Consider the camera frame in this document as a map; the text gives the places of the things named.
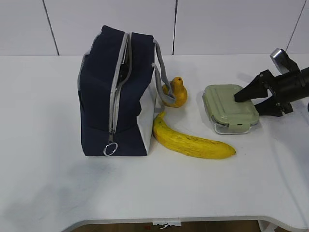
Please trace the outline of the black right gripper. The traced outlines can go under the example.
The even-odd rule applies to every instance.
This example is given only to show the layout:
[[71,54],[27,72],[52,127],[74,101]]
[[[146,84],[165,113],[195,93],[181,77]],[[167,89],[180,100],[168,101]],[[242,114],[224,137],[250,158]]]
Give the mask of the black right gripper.
[[[268,81],[273,77],[270,70],[259,73],[245,88],[234,95],[235,102],[245,102],[268,96]],[[272,87],[272,96],[256,104],[259,116],[281,117],[293,112],[291,102],[309,96],[309,69],[302,69],[296,74],[277,76],[278,81]]]

